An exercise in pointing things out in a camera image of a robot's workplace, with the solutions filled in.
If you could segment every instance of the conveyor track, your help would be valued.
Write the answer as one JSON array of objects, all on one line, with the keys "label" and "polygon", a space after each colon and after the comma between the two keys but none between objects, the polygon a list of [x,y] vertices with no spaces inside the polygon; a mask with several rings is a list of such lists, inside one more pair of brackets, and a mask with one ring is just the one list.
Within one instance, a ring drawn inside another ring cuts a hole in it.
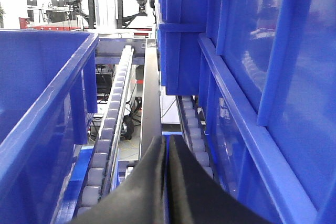
[{"label": "conveyor track", "polygon": [[118,142],[120,139],[124,107],[130,81],[133,49],[125,46],[111,88],[108,110],[105,112],[90,165],[84,180],[84,188],[78,202],[81,214],[105,197],[117,185]]}]

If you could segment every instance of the black cable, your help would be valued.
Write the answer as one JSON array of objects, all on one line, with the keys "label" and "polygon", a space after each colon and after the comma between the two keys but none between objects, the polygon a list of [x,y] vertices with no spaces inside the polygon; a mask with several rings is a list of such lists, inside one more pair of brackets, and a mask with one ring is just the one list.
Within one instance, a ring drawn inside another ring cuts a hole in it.
[{"label": "black cable", "polygon": [[172,104],[169,105],[168,109],[166,110],[166,112],[163,114],[162,117],[164,117],[164,116],[168,113],[168,111],[169,111],[170,108],[173,106],[173,104],[174,104],[175,101],[176,101],[176,99],[172,102]]}]

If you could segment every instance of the roller conveyor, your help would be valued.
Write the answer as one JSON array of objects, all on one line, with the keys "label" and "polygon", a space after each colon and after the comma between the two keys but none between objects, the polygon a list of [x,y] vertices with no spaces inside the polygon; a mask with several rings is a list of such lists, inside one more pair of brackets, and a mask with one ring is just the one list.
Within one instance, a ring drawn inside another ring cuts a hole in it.
[{"label": "roller conveyor", "polygon": [[78,214],[97,204],[117,185],[117,155],[126,95],[130,81],[133,49],[125,46],[117,68],[116,76],[99,129],[84,187],[78,202]]},{"label": "roller conveyor", "polygon": [[[157,68],[155,59],[156,55],[152,55],[146,61]],[[116,78],[123,71],[123,67],[119,68]],[[146,82],[148,77],[152,85]],[[155,77],[148,65],[145,66],[144,90],[152,92],[144,96],[144,111],[153,108],[158,98]],[[166,140],[164,136],[154,136],[149,139],[155,133],[148,131],[146,126],[157,124],[154,119],[160,118],[160,110],[150,110],[152,113],[148,116],[143,114],[141,150],[144,154],[132,173],[116,188],[113,181],[116,159],[111,153],[113,143],[118,142],[119,137],[118,126],[114,128],[113,125],[121,121],[118,106],[123,104],[119,102],[123,100],[123,93],[116,90],[124,92],[126,86],[118,85],[118,81],[115,83],[86,174],[78,217],[71,223],[208,223],[208,220],[211,223],[268,223],[222,190],[197,106],[189,96],[177,97],[183,137],[172,135]],[[127,84],[127,72],[123,84]]]}]

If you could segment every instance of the desk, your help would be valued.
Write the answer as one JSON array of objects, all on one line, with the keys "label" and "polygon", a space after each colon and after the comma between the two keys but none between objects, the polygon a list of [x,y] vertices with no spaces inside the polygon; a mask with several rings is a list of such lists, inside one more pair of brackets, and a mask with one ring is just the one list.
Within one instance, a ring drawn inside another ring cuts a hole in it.
[{"label": "desk", "polygon": [[39,10],[39,16],[38,16],[38,21],[41,23],[41,16],[42,16],[42,20],[43,22],[45,21],[44,19],[44,13],[43,13],[43,8],[34,8],[34,7],[29,7],[27,9],[27,13],[28,13],[28,17],[30,19],[30,21],[34,21],[34,10]]}]

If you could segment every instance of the blue storage crate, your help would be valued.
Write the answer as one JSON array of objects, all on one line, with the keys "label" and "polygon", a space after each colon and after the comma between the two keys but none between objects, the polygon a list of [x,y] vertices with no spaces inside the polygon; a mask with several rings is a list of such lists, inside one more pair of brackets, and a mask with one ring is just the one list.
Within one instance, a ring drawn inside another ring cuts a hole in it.
[{"label": "blue storage crate", "polygon": [[[199,104],[218,173],[274,223],[336,223],[334,3],[209,0],[198,37]],[[176,47],[165,42],[160,50]],[[167,68],[167,89],[184,94],[187,83],[174,78]]]},{"label": "blue storage crate", "polygon": [[50,223],[97,110],[97,35],[0,31],[0,222]]},{"label": "blue storage crate", "polygon": [[207,3],[160,0],[157,6],[161,83],[167,86],[167,94],[198,93],[201,51],[197,36],[206,29]]}]

